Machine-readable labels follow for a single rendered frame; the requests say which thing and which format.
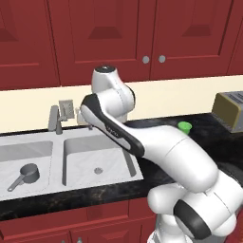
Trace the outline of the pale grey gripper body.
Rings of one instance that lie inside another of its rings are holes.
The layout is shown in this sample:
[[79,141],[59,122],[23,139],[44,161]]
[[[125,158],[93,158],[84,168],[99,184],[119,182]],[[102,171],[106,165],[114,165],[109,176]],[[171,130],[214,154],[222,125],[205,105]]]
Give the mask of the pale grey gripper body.
[[79,108],[75,109],[76,111],[76,121],[78,125],[86,125],[89,126],[89,123],[84,120],[84,117],[81,113],[81,110]]

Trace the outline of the grey sink tap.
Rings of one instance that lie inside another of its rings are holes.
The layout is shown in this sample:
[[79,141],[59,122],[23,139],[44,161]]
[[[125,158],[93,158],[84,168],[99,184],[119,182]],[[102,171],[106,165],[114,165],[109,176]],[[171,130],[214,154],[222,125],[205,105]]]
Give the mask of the grey sink tap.
[[50,108],[48,119],[48,131],[55,132],[57,135],[61,135],[63,133],[59,107],[57,105],[52,105]]

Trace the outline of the white double basin sink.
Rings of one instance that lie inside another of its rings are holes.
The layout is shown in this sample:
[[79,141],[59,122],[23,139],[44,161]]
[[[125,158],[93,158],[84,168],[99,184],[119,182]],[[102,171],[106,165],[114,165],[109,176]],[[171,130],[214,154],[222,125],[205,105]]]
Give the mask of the white double basin sink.
[[[10,192],[28,163],[40,178]],[[137,159],[96,128],[0,137],[0,201],[142,179]]]

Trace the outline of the green cup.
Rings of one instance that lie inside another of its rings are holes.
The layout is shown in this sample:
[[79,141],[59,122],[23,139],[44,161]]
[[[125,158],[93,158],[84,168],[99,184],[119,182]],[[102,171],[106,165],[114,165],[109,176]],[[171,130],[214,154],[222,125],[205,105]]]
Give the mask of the green cup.
[[178,123],[178,129],[181,130],[183,133],[188,135],[192,129],[192,125],[189,122],[186,121],[180,121]]

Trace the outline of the narrow red drawer front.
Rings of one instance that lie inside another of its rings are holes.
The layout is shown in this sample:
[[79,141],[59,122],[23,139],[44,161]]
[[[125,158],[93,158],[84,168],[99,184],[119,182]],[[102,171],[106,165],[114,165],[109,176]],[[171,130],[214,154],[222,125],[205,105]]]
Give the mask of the narrow red drawer front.
[[129,217],[130,218],[142,218],[148,216],[154,216],[148,206],[147,198],[141,197],[129,200]]
[[119,201],[90,206],[86,209],[87,219],[97,221],[103,219],[124,219],[128,217],[129,202]]

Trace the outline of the red base cupboard door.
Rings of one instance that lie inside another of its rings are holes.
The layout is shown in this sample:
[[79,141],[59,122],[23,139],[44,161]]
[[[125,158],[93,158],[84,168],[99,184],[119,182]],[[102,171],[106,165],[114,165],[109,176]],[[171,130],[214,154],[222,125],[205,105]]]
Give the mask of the red base cupboard door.
[[0,243],[71,243],[68,233],[38,234],[27,237],[20,237],[10,240],[2,240]]
[[156,218],[154,216],[146,217],[141,222],[140,243],[147,243],[150,234],[155,230]]
[[92,226],[86,229],[71,231],[73,243],[77,243],[80,237],[83,243],[140,243],[141,223],[137,220],[128,220]]

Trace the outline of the wide red drawer front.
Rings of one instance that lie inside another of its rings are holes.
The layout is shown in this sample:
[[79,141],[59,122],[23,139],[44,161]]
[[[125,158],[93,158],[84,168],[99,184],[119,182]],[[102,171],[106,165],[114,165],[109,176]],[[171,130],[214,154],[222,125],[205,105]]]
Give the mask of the wide red drawer front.
[[0,240],[69,232],[87,221],[86,208],[0,221]]

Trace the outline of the yellow and grey toaster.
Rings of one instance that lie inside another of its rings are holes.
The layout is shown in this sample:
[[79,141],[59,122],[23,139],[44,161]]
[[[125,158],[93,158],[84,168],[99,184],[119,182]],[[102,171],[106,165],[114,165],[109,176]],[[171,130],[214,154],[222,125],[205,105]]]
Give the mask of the yellow and grey toaster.
[[217,93],[212,114],[231,133],[243,132],[243,91]]

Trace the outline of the grey wall outlet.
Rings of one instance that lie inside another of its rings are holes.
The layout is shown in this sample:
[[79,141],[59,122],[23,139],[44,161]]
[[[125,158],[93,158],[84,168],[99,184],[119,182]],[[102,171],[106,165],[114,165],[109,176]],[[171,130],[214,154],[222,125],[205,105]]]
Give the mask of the grey wall outlet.
[[59,101],[61,119],[66,122],[68,119],[74,118],[74,108],[72,100],[62,100]]

